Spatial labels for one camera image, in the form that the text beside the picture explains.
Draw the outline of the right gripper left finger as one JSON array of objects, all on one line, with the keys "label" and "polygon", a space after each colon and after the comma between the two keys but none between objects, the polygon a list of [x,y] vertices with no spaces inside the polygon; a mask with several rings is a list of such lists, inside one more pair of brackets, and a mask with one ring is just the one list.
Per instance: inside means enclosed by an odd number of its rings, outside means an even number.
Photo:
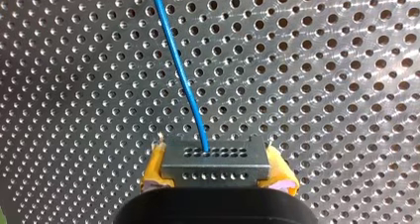
[{"label": "right gripper left finger", "polygon": [[175,187],[175,183],[171,178],[163,178],[160,168],[163,162],[166,143],[163,133],[158,133],[158,141],[152,145],[152,155],[144,171],[141,179],[141,193],[152,191],[155,189]]}]

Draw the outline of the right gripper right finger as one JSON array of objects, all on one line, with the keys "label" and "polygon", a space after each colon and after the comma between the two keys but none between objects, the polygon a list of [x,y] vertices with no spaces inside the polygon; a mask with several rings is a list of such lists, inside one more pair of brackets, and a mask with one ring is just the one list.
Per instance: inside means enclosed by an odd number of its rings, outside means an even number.
[{"label": "right gripper right finger", "polygon": [[295,196],[300,183],[294,171],[277,148],[269,145],[265,151],[269,163],[269,171],[267,178],[258,181],[258,187],[270,188]]}]

